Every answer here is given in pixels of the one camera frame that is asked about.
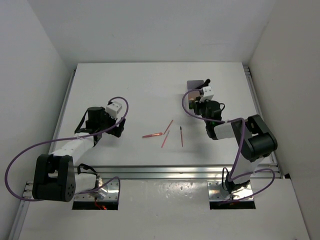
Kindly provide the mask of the white organizer box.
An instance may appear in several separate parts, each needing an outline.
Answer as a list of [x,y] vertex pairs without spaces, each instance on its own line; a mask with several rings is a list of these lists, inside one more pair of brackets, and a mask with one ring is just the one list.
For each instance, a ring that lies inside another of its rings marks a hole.
[[[188,80],[186,82],[186,91],[199,89],[201,90],[205,86],[206,80]],[[199,91],[192,91],[185,97],[185,107],[191,112],[194,109],[195,103],[201,99],[201,93]]]

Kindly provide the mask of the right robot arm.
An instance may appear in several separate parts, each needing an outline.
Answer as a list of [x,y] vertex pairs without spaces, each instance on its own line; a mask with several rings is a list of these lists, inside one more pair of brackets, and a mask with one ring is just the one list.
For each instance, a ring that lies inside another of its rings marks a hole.
[[222,181],[222,187],[231,194],[246,187],[250,176],[262,159],[278,148],[278,142],[260,115],[247,119],[222,122],[223,103],[214,100],[190,100],[189,108],[205,122],[208,137],[212,140],[235,139],[239,147],[231,171]]

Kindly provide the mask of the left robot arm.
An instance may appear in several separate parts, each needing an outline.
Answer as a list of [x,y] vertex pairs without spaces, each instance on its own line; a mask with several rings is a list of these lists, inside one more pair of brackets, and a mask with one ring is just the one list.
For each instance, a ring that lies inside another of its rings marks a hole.
[[102,187],[99,174],[89,165],[75,163],[95,147],[103,133],[119,138],[126,119],[116,123],[122,105],[116,101],[106,107],[89,107],[84,113],[74,137],[63,147],[37,158],[32,187],[35,200],[69,202],[74,195],[97,191]]

